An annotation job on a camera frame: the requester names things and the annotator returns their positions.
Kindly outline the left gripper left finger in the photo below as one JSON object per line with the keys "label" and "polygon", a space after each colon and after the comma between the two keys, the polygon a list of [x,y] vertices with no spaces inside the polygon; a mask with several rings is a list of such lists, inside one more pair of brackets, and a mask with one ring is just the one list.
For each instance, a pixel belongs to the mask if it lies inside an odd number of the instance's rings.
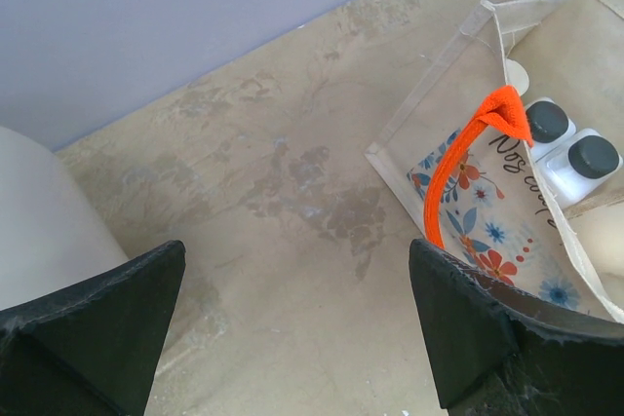
{"label": "left gripper left finger", "polygon": [[185,266],[169,241],[3,310],[2,414],[143,414]]}

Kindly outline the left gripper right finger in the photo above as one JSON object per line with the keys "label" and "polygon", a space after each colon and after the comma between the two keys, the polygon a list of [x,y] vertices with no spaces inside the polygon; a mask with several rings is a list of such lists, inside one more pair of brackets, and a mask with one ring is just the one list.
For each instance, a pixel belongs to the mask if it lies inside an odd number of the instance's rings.
{"label": "left gripper right finger", "polygon": [[425,240],[409,277],[450,415],[620,415],[623,326],[553,305]]}

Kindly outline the white square bottle black cap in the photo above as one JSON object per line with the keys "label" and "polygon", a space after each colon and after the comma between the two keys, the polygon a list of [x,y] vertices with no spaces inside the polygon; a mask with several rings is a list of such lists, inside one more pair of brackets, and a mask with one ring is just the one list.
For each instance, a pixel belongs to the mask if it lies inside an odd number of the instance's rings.
{"label": "white square bottle black cap", "polygon": [[561,209],[572,207],[620,170],[623,158],[593,129],[583,129],[536,164]]}

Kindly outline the canvas bag with orange handles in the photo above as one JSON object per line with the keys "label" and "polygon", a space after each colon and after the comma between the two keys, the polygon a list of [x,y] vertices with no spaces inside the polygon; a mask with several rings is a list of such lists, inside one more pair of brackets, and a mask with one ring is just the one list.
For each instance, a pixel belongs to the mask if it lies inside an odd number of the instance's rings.
{"label": "canvas bag with orange handles", "polygon": [[[623,319],[623,174],[565,208],[532,148],[487,128],[435,180],[484,100],[527,74],[525,105],[551,99],[575,131],[623,145],[623,0],[483,0],[410,93],[367,158],[416,226],[446,251],[542,300]],[[425,215],[428,195],[438,213]]]}

